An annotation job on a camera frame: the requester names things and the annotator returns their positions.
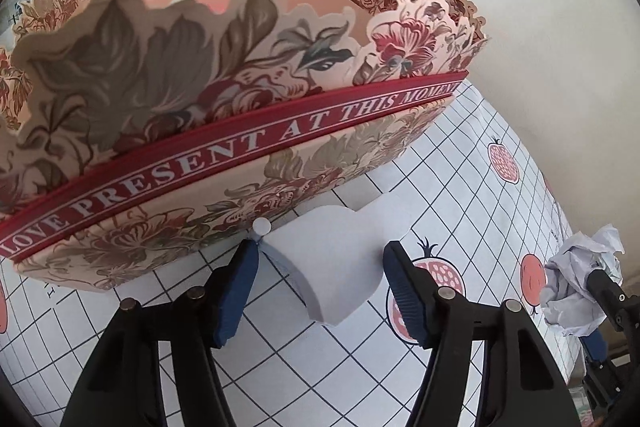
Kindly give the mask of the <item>white paper ball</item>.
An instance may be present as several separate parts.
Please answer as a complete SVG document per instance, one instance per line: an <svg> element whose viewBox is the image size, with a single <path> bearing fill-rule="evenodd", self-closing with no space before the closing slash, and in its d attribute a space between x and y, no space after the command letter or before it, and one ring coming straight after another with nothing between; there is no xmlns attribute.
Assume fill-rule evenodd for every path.
<svg viewBox="0 0 640 427"><path fill-rule="evenodd" d="M570 236L544 265L547 284L541 289L544 321L562 336L587 337L606 319L587 288L589 275L603 270L614 283L622 283L617 254L625 254L620 232L605 225L593 236L577 232Z"/></svg>

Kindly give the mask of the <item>floral paper gift box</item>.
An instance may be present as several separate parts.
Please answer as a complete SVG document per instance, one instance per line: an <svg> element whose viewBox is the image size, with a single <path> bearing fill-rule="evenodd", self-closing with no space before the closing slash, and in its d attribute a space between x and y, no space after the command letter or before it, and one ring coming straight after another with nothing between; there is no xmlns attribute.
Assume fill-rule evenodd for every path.
<svg viewBox="0 0 640 427"><path fill-rule="evenodd" d="M399 156L486 46L470 0L25 0L1 257L107 291Z"/></svg>

